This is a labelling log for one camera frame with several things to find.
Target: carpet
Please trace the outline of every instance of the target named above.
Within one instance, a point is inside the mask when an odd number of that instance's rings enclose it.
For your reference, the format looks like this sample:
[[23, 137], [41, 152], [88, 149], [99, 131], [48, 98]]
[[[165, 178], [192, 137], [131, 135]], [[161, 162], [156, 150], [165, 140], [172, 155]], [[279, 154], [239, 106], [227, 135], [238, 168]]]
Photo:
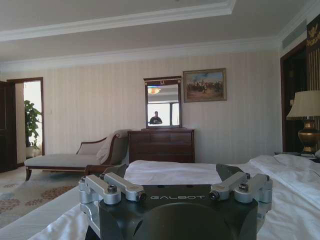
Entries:
[[32, 170], [30, 180], [24, 181], [24, 167], [11, 176], [0, 175], [0, 228], [74, 188], [82, 175]]

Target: door frame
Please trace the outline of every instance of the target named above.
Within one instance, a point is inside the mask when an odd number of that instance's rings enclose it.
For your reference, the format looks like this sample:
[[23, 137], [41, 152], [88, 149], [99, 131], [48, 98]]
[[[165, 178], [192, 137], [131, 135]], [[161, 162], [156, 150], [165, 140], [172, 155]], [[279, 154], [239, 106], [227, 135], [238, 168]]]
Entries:
[[302, 51], [307, 48], [307, 39], [300, 42], [297, 46], [291, 49], [288, 53], [283, 55], [280, 58], [280, 71], [281, 71], [281, 116], [282, 116], [282, 151], [286, 152], [286, 143], [287, 143], [287, 133], [286, 133], [286, 125], [287, 125], [287, 116], [285, 113], [285, 93], [286, 93], [286, 84], [285, 84], [285, 73], [284, 73], [284, 63], [285, 61], [295, 55], [296, 53]]
[[42, 155], [45, 155], [45, 109], [44, 109], [44, 78], [42, 76], [39, 77], [30, 77], [30, 78], [18, 78], [18, 79], [7, 79], [7, 83], [14, 84], [23, 84], [27, 82], [40, 82], [40, 90], [41, 90], [41, 108], [42, 108]]

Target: painting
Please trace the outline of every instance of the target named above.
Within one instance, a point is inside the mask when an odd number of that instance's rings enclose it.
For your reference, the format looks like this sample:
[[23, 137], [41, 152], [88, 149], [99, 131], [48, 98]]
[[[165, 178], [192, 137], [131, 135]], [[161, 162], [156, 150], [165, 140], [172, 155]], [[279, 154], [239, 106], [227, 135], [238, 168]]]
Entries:
[[226, 81], [225, 68], [184, 71], [184, 102], [225, 101]]

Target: dresser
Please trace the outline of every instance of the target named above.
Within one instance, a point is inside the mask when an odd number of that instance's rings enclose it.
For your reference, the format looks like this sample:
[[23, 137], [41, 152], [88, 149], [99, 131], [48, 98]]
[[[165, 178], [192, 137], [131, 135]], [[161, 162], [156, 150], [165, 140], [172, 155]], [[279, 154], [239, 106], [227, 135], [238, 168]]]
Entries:
[[193, 129], [147, 128], [129, 131], [129, 162], [136, 160], [158, 162], [195, 162], [195, 136]]

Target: screw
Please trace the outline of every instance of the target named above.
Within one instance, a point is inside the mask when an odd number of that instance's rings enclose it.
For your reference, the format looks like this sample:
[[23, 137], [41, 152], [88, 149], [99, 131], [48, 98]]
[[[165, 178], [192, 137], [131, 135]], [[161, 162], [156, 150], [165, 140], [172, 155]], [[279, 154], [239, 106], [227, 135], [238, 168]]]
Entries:
[[144, 201], [144, 200], [146, 200], [146, 199], [147, 199], [147, 194], [146, 194], [144, 191], [140, 191], [140, 192], [138, 193], [138, 195], [136, 196], [136, 200], [137, 200], [138, 202]]
[[114, 194], [114, 193], [117, 192], [117, 186], [111, 184], [111, 185], [108, 186], [107, 190], [108, 190], [108, 193]]
[[211, 200], [215, 201], [215, 200], [218, 200], [220, 198], [220, 195], [219, 195], [219, 193], [217, 191], [211, 191], [211, 192], [209, 192], [209, 198]]
[[245, 183], [240, 183], [238, 185], [238, 187], [242, 192], [248, 192], [248, 190], [249, 190], [248, 184], [245, 184]]

